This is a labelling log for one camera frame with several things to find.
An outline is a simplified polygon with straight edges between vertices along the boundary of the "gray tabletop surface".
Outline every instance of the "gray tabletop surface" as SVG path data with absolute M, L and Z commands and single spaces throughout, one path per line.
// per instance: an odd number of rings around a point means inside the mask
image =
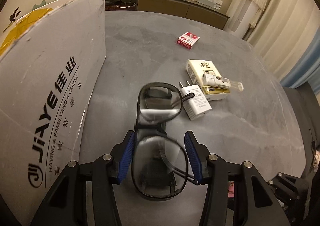
M 200 36 L 191 50 L 176 43 L 187 31 Z M 183 110 L 167 123 L 168 135 L 183 144 L 184 133 L 192 130 L 211 153 L 238 164 L 249 160 L 265 180 L 277 172 L 301 176 L 305 157 L 296 117 L 281 85 L 248 43 L 196 21 L 139 11 L 106 12 L 105 35 L 107 57 L 90 99 L 79 163 L 109 153 L 133 129 L 144 84 L 178 87 L 188 80 L 186 61 L 200 59 L 213 61 L 222 76 L 241 81 L 244 91 L 211 101 L 212 111 L 194 121 Z M 114 192 L 124 226 L 194 226 L 206 188 L 187 183 L 175 198 L 151 202 L 135 191 L 128 173 Z

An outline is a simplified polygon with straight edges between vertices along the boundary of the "blue curtain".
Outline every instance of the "blue curtain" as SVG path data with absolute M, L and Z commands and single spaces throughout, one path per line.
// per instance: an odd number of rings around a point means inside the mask
M 320 93 L 320 28 L 302 57 L 280 83 L 297 88 L 305 82 L 309 82 L 315 95 Z

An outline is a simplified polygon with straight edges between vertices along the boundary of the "white cardboard panel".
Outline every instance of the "white cardboard panel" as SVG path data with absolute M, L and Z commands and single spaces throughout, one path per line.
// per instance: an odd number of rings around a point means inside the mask
M 104 22 L 104 0 L 69 0 L 0 58 L 0 193 L 22 225 L 65 165 L 79 158 L 106 57 Z
M 73 0 L 55 0 L 53 2 L 50 2 L 44 6 L 41 6 L 37 9 L 43 9 L 43 8 L 58 8 L 58 7 L 62 7 L 63 5 L 70 3 Z M 2 45 L 4 39 L 7 37 L 7 35 L 9 34 L 9 32 L 19 23 L 21 22 L 25 16 L 27 16 L 29 13 L 25 14 L 24 16 L 21 16 L 19 19 L 16 20 L 15 23 L 13 23 L 5 32 L 0 34 L 0 45 Z

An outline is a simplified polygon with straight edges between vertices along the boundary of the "small red box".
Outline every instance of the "small red box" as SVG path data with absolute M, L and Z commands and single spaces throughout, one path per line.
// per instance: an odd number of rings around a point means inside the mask
M 187 32 L 178 37 L 177 43 L 188 49 L 191 49 L 193 45 L 199 40 L 199 38 L 200 37 L 196 36 L 195 34 Z

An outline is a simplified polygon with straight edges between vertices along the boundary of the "eyeglasses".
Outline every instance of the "eyeglasses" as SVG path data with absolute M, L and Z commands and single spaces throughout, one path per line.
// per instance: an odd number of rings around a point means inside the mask
M 132 181 L 147 198 L 169 199 L 178 195 L 187 181 L 199 184 L 188 174 L 188 158 L 184 148 L 165 132 L 166 122 L 182 110 L 179 89 L 167 83 L 146 84 L 139 92 L 132 159 Z

